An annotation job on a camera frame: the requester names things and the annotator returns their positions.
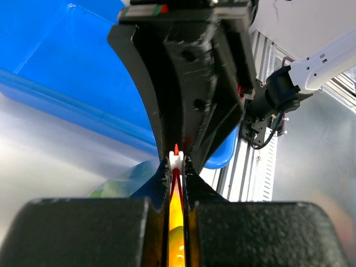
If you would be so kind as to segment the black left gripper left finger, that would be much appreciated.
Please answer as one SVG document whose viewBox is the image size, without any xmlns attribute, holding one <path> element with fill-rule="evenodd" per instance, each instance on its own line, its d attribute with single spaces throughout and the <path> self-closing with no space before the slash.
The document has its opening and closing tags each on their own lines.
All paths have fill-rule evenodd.
<svg viewBox="0 0 356 267">
<path fill-rule="evenodd" d="M 2 266 L 167 266 L 170 166 L 127 198 L 35 199 L 1 246 Z"/>
</svg>

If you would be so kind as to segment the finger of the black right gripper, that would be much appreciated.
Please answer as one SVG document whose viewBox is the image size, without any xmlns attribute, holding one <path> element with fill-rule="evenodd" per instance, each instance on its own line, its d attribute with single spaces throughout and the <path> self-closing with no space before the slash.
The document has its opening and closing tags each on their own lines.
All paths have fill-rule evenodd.
<svg viewBox="0 0 356 267">
<path fill-rule="evenodd" d="M 243 114 L 235 62 L 219 24 L 173 25 L 166 51 L 173 68 L 166 147 L 177 144 L 200 171 Z"/>
<path fill-rule="evenodd" d="M 159 157 L 182 143 L 182 105 L 177 77 L 162 38 L 134 24 L 112 26 L 107 41 L 142 98 Z"/>
</svg>

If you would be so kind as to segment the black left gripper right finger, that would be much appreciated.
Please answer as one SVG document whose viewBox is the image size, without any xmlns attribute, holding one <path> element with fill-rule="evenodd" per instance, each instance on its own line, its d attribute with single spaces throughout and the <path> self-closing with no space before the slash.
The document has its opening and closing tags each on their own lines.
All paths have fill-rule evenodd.
<svg viewBox="0 0 356 267">
<path fill-rule="evenodd" d="M 183 164 L 186 266 L 349 266 L 335 228 L 310 202 L 230 202 Z"/>
</svg>

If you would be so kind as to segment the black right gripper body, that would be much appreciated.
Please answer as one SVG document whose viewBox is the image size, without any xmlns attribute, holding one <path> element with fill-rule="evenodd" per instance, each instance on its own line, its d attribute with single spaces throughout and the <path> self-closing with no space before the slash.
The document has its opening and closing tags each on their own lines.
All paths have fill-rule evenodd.
<svg viewBox="0 0 356 267">
<path fill-rule="evenodd" d="M 258 1 L 131 1 L 119 11 L 117 21 L 212 22 L 228 31 L 247 31 L 258 7 Z"/>
</svg>

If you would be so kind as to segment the clear zip top bag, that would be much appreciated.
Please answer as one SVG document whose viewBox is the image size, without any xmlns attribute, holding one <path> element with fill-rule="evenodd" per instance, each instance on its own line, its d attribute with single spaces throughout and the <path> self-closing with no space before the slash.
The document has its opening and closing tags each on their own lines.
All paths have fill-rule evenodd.
<svg viewBox="0 0 356 267">
<path fill-rule="evenodd" d="M 137 191 L 156 172 L 157 164 L 144 161 L 118 177 L 108 179 L 88 196 L 96 198 L 129 197 Z M 169 211 L 169 266 L 185 266 L 183 199 L 181 171 L 172 170 Z"/>
</svg>

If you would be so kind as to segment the orange yellow bell pepper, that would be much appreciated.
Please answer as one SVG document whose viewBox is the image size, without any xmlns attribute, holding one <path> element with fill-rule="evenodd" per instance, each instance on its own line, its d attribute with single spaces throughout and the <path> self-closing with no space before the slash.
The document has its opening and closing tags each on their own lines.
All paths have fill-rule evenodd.
<svg viewBox="0 0 356 267">
<path fill-rule="evenodd" d="M 174 191 L 169 213 L 169 266 L 185 266 L 183 213 L 180 195 Z"/>
</svg>

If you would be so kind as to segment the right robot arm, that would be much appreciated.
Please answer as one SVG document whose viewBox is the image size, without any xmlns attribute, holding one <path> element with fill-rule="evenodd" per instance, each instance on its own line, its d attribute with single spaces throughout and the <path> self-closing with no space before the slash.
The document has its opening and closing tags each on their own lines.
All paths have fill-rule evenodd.
<svg viewBox="0 0 356 267">
<path fill-rule="evenodd" d="M 355 64 L 355 30 L 256 77 L 248 29 L 258 1 L 131 1 L 107 40 L 144 103 L 162 161 L 200 171 L 231 131 L 296 110 Z"/>
</svg>

